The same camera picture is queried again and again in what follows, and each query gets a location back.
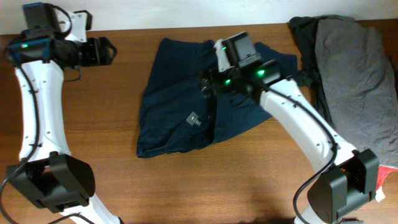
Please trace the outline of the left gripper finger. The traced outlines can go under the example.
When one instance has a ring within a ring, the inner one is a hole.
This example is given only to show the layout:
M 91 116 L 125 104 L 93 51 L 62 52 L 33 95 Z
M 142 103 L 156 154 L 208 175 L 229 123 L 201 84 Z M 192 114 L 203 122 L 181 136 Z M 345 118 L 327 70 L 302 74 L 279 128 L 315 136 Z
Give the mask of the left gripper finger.
M 117 48 L 110 42 L 107 37 L 99 37 L 99 42 L 102 50 L 111 49 L 113 52 L 117 51 Z
M 111 65 L 116 56 L 117 52 L 101 51 L 99 53 L 99 65 Z

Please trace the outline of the navy blue shorts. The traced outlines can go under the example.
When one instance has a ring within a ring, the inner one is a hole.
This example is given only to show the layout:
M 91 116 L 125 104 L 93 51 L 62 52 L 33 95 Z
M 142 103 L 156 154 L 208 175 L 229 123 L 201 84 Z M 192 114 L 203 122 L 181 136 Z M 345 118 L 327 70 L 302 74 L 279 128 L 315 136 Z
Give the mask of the navy blue shorts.
M 204 96 L 197 73 L 217 68 L 213 46 L 212 40 L 161 41 L 141 101 L 139 158 L 203 149 L 271 117 L 243 95 Z

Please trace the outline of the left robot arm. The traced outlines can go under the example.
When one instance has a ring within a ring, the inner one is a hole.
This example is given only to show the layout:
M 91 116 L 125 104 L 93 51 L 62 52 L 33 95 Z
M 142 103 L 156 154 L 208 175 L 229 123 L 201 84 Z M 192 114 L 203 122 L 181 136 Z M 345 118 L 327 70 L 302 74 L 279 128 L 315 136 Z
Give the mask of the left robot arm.
M 89 164 L 69 150 L 62 112 L 67 68 L 110 65 L 116 47 L 105 37 L 89 38 L 92 16 L 50 3 L 22 7 L 27 29 L 5 48 L 22 97 L 23 140 L 19 163 L 6 170 L 12 185 L 32 205 L 75 223 L 121 223 L 96 195 Z

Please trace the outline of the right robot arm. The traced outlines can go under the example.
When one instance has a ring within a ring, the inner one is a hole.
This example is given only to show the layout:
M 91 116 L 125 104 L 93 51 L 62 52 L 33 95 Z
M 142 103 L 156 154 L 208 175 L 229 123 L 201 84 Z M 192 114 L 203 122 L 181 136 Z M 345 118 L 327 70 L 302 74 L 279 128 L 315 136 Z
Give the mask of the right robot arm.
M 341 137 L 302 95 L 277 61 L 263 62 L 247 32 L 219 39 L 217 71 L 204 72 L 205 88 L 253 99 L 283 126 L 315 174 L 296 191 L 295 223 L 339 223 L 376 198 L 379 159 Z

